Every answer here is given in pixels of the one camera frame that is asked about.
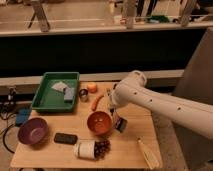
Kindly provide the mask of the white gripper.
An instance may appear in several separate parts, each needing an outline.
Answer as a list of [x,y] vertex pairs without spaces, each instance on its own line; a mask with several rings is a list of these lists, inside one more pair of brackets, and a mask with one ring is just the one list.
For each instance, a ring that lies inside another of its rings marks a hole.
[[108,90],[108,104],[110,109],[124,106],[123,91],[120,87]]

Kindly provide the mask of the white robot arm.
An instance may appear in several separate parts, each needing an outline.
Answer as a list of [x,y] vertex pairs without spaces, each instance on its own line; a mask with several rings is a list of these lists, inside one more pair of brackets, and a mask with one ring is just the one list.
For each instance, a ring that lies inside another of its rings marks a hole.
[[213,139],[213,105],[158,93],[147,89],[146,83],[143,72],[130,72],[109,92],[110,108],[117,109],[132,103]]

